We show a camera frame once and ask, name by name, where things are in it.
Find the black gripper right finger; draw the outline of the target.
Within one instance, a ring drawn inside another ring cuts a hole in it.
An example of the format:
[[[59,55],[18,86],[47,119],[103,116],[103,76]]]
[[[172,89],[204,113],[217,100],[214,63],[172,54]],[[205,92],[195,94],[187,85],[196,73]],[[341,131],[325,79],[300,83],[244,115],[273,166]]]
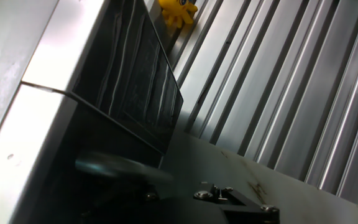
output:
[[[201,182],[193,198],[219,208],[228,223],[280,223],[280,210],[276,206],[259,205],[232,187],[219,188]]]

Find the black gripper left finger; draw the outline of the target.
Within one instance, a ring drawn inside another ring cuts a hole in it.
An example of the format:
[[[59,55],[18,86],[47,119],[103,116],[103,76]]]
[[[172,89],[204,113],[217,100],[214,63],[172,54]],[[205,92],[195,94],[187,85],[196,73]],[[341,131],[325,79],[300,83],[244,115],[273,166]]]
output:
[[[158,200],[155,186],[111,187],[90,201],[80,223],[125,223],[137,208]]]

